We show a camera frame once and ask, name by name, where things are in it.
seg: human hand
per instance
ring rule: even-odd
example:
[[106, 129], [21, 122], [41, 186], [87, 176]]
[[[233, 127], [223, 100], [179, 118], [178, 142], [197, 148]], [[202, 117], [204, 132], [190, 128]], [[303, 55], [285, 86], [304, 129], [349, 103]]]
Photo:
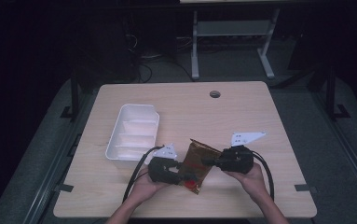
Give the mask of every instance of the human hand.
[[236, 178], [254, 202], [259, 203], [265, 196], [268, 196], [262, 169], [258, 163], [254, 162], [254, 167], [246, 175], [237, 172], [224, 172]]
[[128, 199], [137, 203], [143, 203], [152, 198], [160, 189], [168, 187], [170, 184], [153, 182], [148, 174], [148, 169], [144, 168], [137, 175], [137, 180], [134, 182], [131, 193]]

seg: grommet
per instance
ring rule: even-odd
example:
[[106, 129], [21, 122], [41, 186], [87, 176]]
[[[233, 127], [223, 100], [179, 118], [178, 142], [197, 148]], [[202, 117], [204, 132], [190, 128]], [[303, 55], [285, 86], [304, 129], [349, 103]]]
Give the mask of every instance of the grommet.
[[219, 92], [219, 91], [210, 91], [210, 96], [212, 98], [219, 98], [221, 96], [221, 92]]

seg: table top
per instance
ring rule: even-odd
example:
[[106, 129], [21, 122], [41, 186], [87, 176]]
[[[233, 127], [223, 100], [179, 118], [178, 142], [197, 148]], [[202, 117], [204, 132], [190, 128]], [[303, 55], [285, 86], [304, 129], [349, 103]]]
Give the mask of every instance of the table top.
[[[212, 98], [211, 91], [219, 91]], [[109, 217], [120, 206], [133, 167], [120, 169], [105, 157], [120, 108], [154, 105], [160, 115], [156, 145], [174, 143], [178, 161], [190, 138], [222, 150], [234, 132], [267, 134], [246, 145], [260, 153], [273, 174], [275, 202], [287, 217], [314, 217], [317, 209], [263, 82], [196, 82], [102, 86], [54, 208], [57, 217]], [[213, 167], [199, 195], [169, 186], [143, 203], [133, 217], [262, 217], [240, 183]]]

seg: forearm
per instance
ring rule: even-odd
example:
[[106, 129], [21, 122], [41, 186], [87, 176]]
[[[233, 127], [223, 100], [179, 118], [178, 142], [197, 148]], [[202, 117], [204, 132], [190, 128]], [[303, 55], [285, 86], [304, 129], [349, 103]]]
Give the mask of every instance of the forearm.
[[273, 202], [269, 195], [254, 200], [262, 210], [268, 224], [285, 224], [289, 223], [278, 206]]
[[128, 223], [131, 214], [140, 206], [140, 203], [131, 200], [130, 197], [119, 206], [115, 213], [108, 218], [106, 224], [125, 224]]

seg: white plastic tray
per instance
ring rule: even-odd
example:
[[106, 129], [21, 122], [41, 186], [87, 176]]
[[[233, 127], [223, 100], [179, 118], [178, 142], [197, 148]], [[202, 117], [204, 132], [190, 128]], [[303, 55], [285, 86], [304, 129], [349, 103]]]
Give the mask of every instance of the white plastic tray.
[[152, 105], [123, 105], [105, 151], [109, 160], [136, 164], [155, 146], [159, 115]]

